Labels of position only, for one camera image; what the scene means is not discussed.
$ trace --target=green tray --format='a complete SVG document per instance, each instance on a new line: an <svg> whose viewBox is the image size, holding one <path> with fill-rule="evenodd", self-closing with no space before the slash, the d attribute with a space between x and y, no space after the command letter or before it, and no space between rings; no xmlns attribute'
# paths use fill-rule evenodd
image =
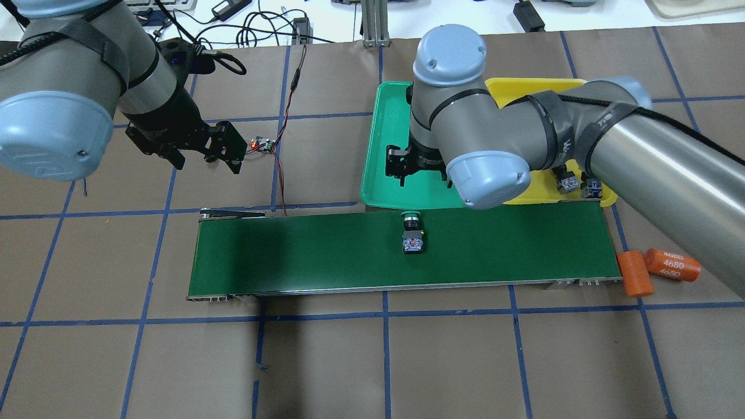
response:
<svg viewBox="0 0 745 419"><path fill-rule="evenodd" d="M409 141L411 106L406 103L406 81L387 81L378 87L372 113L370 144L362 176L360 196L371 207L397 210L432 210L465 207L455 188L447 189L438 171L420 171L399 180L385 175L385 146L403 150Z"/></svg>
<svg viewBox="0 0 745 419"><path fill-rule="evenodd" d="M188 299L620 276L597 202L428 209L422 223L424 253L404 255L398 211L207 219Z"/></svg>

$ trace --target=orange battery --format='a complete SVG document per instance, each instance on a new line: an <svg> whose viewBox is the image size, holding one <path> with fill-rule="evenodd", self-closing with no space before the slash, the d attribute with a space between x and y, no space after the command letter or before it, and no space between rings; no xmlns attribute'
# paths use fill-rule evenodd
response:
<svg viewBox="0 0 745 419"><path fill-rule="evenodd" d="M644 262L649 272L674 280L692 283L701 273L701 264L694 258L659 249L649 249Z"/></svg>
<svg viewBox="0 0 745 419"><path fill-rule="evenodd" d="M654 294L644 254L640 251L623 252L616 256L621 275L624 277L624 288L629 298L646 297Z"/></svg>

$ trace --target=blue tape grid line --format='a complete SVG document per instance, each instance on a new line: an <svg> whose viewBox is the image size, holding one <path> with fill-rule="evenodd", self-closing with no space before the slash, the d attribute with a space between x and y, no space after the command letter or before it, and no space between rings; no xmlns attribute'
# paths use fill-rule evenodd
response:
<svg viewBox="0 0 745 419"><path fill-rule="evenodd" d="M665 384L665 377L662 375L662 367L659 364L659 357L657 356L657 346L654 344L654 337L652 336L652 330L650 329L650 321L647 318L646 307L641 298L637 298L636 302L639 307L639 314L641 314L641 322L644 324L644 334L647 336L647 343L649 344L650 353L652 354L652 363L654 365L655 374L657 374L659 390L662 393L662 401L665 403L665 411L668 413L667 419L677 419L677 416L673 411L673 405L670 402L668 385Z"/></svg>
<svg viewBox="0 0 745 419"><path fill-rule="evenodd" d="M378 47L378 84L383 84L383 47Z"/></svg>
<svg viewBox="0 0 745 419"><path fill-rule="evenodd" d="M561 37L561 43L564 45L564 52L566 53L566 60L569 63L571 76L573 78L577 78L577 69L574 68L574 60L571 59L571 51L569 51L569 44L566 42L566 35L564 34L564 31L560 31L559 36Z"/></svg>
<svg viewBox="0 0 745 419"><path fill-rule="evenodd" d="M357 201L347 202L319 202L315 204L287 204L288 209L304 210L311 208L338 208L353 207ZM270 206L258 205L255 207L213 207L213 210L225 211L268 211ZM127 217L133 215L163 215L163 214L195 214L201 211L201 208L181 208L181 209L148 209L145 211L105 211L105 212L73 212L66 214L30 214L30 215L0 215L0 221L3 220L32 220L38 218L88 218L88 217Z"/></svg>
<svg viewBox="0 0 745 419"><path fill-rule="evenodd" d="M191 91L193 94L194 84L196 83L196 77L192 81ZM174 195L174 185L176 184L176 168L171 170L171 182L168 184L168 194L165 197L165 211L160 224L160 232L158 234L158 242L155 247L155 254L153 255L153 266L150 269L150 279L148 280L148 290L145 292L145 302L142 304L142 314L140 315L139 325L137 327L137 337L135 339L135 346L132 352L132 362L130 363L129 374L127 375L127 386L124 389L124 399L121 403L121 415L120 419L127 417L127 410L130 405L130 395L132 393L132 384L134 383L135 371L137 369L137 359L139 357L139 350L142 345L142 334L145 331L145 325L148 319L148 308L150 307L150 297L153 294L153 278L158 269L158 261L160 259L160 251L163 246L163 238L165 237L165 226L168 223L168 213L171 209L171 199Z"/></svg>
<svg viewBox="0 0 745 419"><path fill-rule="evenodd" d="M67 212L67 208L70 205L70 200L72 199L72 193L74 190L75 182L70 183L70 189L67 191L67 197L65 197L62 214ZM57 245L57 240L60 237L60 231L62 230L63 221L64 218L60 217L60 220L57 222L57 229L54 231L54 236L52 237L51 244L49 245L49 252L47 252L47 257L44 261L44 268L42 269L42 273L39 276L39 282L37 283L37 288L34 291L34 298L31 300L31 306L29 307L28 314L26 315L26 321L23 324L23 330L21 330L21 337L18 340L16 352L13 354L13 361L10 363L10 369L8 370L7 376L5 377L5 384L3 385L2 393L0 394L0 412L2 412L3 405L5 404L5 398L7 397L7 392L10 388L10 382L13 381L13 373L16 372L18 359L21 356L21 350L23 349L23 344L26 340L26 334L28 333L28 328L31 325L31 318L34 316L34 310L36 310L37 303L39 302L39 296L41 295L42 287L44 286L44 279L46 279L46 274L49 270L51 257L54 254L54 247Z"/></svg>
<svg viewBox="0 0 745 419"><path fill-rule="evenodd" d="M259 369L263 370L264 365L261 361L264 358L264 330L266 329L267 323L267 301L262 298L260 300L261 314L259 316L259 331L256 337L256 365Z"/></svg>
<svg viewBox="0 0 745 419"><path fill-rule="evenodd" d="M530 406L530 391L527 387L527 371L525 369L525 354L522 350L522 335L520 333L520 311L517 307L515 297L515 286L510 287L510 311L513 317L513 328L515 329L515 347L517 348L517 362L520 368L520 382L522 383L522 397L525 401L525 417L533 419L533 408Z"/></svg>
<svg viewBox="0 0 745 419"><path fill-rule="evenodd" d="M665 45L662 43L662 38L659 36L659 31L657 30L656 26L652 27L652 32L654 33L654 37L657 40L657 45L659 46L659 50L662 53L662 57L665 59L665 64L668 65L670 76L673 77L675 88L678 89L678 94L680 94L681 103L683 103L683 107L685 108L685 111L688 114L688 118L691 120L691 127L695 129L696 131L699 131L699 126L696 123L696 119L694 118L694 113L693 111L691 111L691 107L688 105L688 98L685 97L683 88L682 86L680 86L678 75L675 73L675 69L673 69L673 62L670 60L668 51L665 49Z"/></svg>
<svg viewBox="0 0 745 419"><path fill-rule="evenodd" d="M624 233L624 226L621 224L621 216L618 214L618 208L616 204L611 206L613 211L613 218L615 219L615 226L618 230L618 236L621 238L621 247L624 252L629 251L629 246L626 242L626 234ZM659 304L659 306L669 306L667 304ZM644 325L644 335L647 337L647 345L650 348L650 355L652 356L652 364L654 366L655 375L657 376L657 383L659 384L659 390L662 394L662 402L665 404L665 411L668 414L668 419L676 419L677 416L673 411L673 406L670 402L670 395L668 393L668 385L665 383L665 377L662 375L662 367L659 364L659 357L657 355L657 346L654 343L654 337L652 336L652 330L650 329L650 322L647 318L647 310L651 306L644 304L641 298L636 299L636 307L633 307L639 311L641 315L641 322Z"/></svg>
<svg viewBox="0 0 745 419"><path fill-rule="evenodd" d="M291 47L287 47L287 51L285 52L285 70L282 73L282 95L280 96L279 100L279 118L277 119L277 135L279 135L279 130L282 129L282 120L285 117L285 96L287 95L287 75L290 71L290 51ZM274 148L274 152L276 153L277 159L279 159L279 156L281 155L282 151L282 143L279 143ZM272 211L276 211L277 209L277 180L279 176L279 168L277 164L274 164L274 173L272 173L272 204L270 205L270 209Z"/></svg>
<svg viewBox="0 0 745 419"><path fill-rule="evenodd" d="M385 419L391 418L390 408L390 328L388 291L383 291L383 381L385 384Z"/></svg>
<svg viewBox="0 0 745 419"><path fill-rule="evenodd" d="M259 414L259 381L253 382L253 393L251 394L251 419L256 419Z"/></svg>
<svg viewBox="0 0 745 419"><path fill-rule="evenodd" d="M638 304L621 306L568 306L568 307L528 307L518 308L517 313L524 314L562 314L586 312L632 312L638 310ZM645 304L647 311L654 310L688 310L688 309L745 309L745 301L724 301L713 303L667 303ZM478 315L512 315L512 309L460 309L460 310L414 310L397 312L352 312L321 315L275 315L267 316L265 322L275 321L323 321L350 318L408 318L408 317L452 317ZM44 320L32 321L29 327L60 326L119 326L139 324L138 318L113 318L99 320ZM230 317L188 317L188 318L148 318L146 324L209 324L209 323L256 323L261 316L244 315ZM0 327L23 327L24 321L2 321Z"/></svg>
<svg viewBox="0 0 745 419"><path fill-rule="evenodd" d="M657 31L657 28L653 28L653 32L655 34L655 38L657 39L657 43L659 45L660 51L662 52L662 56L665 59L666 64L668 65L668 70L670 71L670 75L673 78L673 81L675 82L675 86L678 90L678 93L680 94L680 100L683 103L683 106L685 107L686 112L688 113L688 117L691 120L692 127L695 130L699 130L698 125L696 123L696 120L693 116L693 113L691 112L691 108L688 106L688 102L686 100L685 94L683 93L682 87L680 86L680 82L678 81L678 77L675 73L675 70L673 69L673 64L668 56L667 51L665 50L665 46L662 44L662 38L659 36L659 32ZM574 66L574 61L571 57L571 51L569 49L569 44L566 40L566 35L564 32L560 32L559 35L561 36L562 44L564 46L564 52L566 53L566 58L569 64L569 69L571 70L572 77L577 78L577 69ZM613 218L615 219L615 225L618 230L618 236L621 240L621 247L623 248L624 252L629 250L628 243L626 241L626 234L624 234L624 228L621 225L621 217L618 214L618 208L615 204L612 205L611 211L613 212ZM645 309L644 302L639 298L637 300L637 309L639 310L641 314L642 323L644 325L644 332L647 337L647 343L650 348L650 354L652 356L655 373L657 375L657 381L659 383L660 392L662 393L662 399L665 403L665 409L668 413L668 417L670 419L675 419L676 415L673 412L673 407L670 402L670 396L668 394L668 387L665 384L665 378L662 375L662 369L659 366L659 357L657 356L657 349L654 343L654 337L652 336L652 331L649 326L649 321L647 320L647 312Z"/></svg>

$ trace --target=red wire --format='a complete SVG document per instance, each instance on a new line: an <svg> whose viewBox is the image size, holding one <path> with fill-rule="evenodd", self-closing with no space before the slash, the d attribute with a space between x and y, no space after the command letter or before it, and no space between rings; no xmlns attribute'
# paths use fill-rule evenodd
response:
<svg viewBox="0 0 745 419"><path fill-rule="evenodd" d="M295 93L294 90L290 90L290 95L287 97L287 106L285 107L285 120L282 122L282 129L279 130L279 133L277 134L277 141L275 143L275 147L277 144L279 144L279 140L282 139L282 135L285 134L285 128L287 128L287 120L290 117L290 104L292 103L292 94Z"/></svg>
<svg viewBox="0 0 745 419"><path fill-rule="evenodd" d="M282 211L287 216L287 206L285 205L285 175L282 173L282 162L279 161L279 156L272 151L274 159L277 162L277 180L279 181L279 196L282 197Z"/></svg>

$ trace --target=black power adapter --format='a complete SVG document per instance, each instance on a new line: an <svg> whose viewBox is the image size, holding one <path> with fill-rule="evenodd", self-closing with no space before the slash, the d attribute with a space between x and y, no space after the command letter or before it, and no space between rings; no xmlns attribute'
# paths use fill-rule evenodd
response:
<svg viewBox="0 0 745 419"><path fill-rule="evenodd" d="M293 45L312 44L313 28L311 21L307 17L297 17L292 19L292 43Z"/></svg>
<svg viewBox="0 0 745 419"><path fill-rule="evenodd" d="M546 24L530 0L519 0L513 8L513 14L526 32L543 32Z"/></svg>

